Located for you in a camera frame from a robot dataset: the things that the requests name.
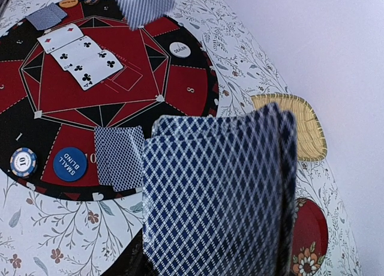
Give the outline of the blue checkered card deck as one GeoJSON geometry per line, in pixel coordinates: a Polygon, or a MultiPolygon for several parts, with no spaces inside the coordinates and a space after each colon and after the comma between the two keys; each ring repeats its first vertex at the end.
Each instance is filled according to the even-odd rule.
{"type": "Polygon", "coordinates": [[[143,253],[155,275],[289,275],[294,114],[162,116],[143,146],[143,253]]]}

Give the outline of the blue white ten chip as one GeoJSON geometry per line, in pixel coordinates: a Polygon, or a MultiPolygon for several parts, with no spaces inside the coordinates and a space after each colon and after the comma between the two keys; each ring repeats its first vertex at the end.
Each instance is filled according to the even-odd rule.
{"type": "Polygon", "coordinates": [[[28,178],[37,169],[37,156],[29,148],[19,148],[13,152],[10,158],[10,168],[14,175],[28,178]]]}

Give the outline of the orange dealer button chip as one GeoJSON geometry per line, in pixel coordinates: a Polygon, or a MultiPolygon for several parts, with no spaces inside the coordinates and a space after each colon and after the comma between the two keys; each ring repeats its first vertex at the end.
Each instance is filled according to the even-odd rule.
{"type": "Polygon", "coordinates": [[[79,3],[79,0],[61,0],[59,6],[61,8],[72,8],[79,3]]]}

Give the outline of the dealt blue cards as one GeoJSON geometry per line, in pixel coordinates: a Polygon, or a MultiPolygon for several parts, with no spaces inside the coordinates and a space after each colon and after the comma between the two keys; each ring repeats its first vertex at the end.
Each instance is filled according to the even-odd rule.
{"type": "Polygon", "coordinates": [[[122,192],[143,185],[141,126],[94,129],[97,175],[100,185],[122,192]]]}
{"type": "Polygon", "coordinates": [[[56,4],[51,3],[28,15],[26,19],[36,30],[43,31],[59,24],[65,17],[67,17],[67,13],[56,4]]]}

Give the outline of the blue small blind chip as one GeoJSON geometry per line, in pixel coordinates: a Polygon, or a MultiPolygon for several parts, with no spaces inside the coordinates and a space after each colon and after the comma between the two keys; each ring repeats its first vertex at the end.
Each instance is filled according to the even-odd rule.
{"type": "Polygon", "coordinates": [[[75,182],[82,178],[88,168],[86,155],[78,148],[66,147],[54,157],[53,170],[65,182],[75,182]]]}

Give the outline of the white dealer button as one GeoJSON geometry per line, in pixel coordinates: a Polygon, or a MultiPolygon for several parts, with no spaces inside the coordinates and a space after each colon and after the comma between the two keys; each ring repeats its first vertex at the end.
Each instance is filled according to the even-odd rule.
{"type": "Polygon", "coordinates": [[[191,49],[182,42],[172,42],[169,50],[171,54],[179,58],[187,58],[191,55],[191,49]]]}

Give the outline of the blurred blue card being passed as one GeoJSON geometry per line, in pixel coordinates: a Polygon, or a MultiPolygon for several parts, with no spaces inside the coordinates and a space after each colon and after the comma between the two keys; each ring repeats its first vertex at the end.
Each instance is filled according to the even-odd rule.
{"type": "Polygon", "coordinates": [[[173,10],[175,0],[116,0],[129,28],[134,31],[173,10]]]}

